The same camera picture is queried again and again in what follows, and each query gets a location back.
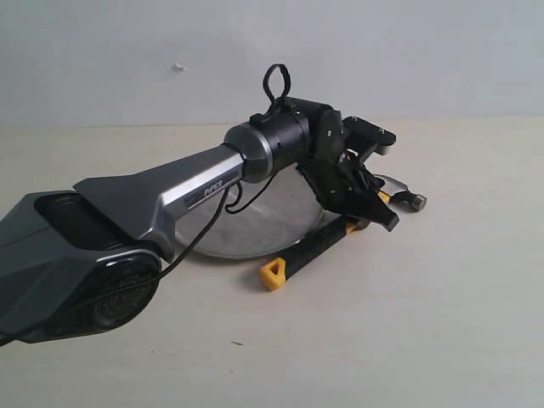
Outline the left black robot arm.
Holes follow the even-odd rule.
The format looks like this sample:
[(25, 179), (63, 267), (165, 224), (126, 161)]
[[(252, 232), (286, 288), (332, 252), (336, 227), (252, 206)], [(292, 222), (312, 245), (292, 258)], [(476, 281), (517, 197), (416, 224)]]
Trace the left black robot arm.
[(391, 230), (366, 158), (395, 135), (327, 104), (284, 98), (232, 127), (222, 144), (71, 190), (25, 195), (1, 222), (1, 342), (39, 343), (107, 332), (135, 318), (183, 259), (176, 223), (230, 188), (296, 166), (329, 212)]

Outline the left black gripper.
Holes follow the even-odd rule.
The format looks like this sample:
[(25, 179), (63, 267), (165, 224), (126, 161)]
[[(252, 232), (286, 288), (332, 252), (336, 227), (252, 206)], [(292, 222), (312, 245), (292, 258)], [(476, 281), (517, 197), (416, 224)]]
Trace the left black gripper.
[(316, 200), (331, 213), (365, 219), (391, 232), (400, 219), (377, 195), (385, 182), (372, 173), (368, 183), (360, 176), (345, 147), (341, 116), (321, 114), (312, 125), (309, 153), (297, 162), (297, 170)]

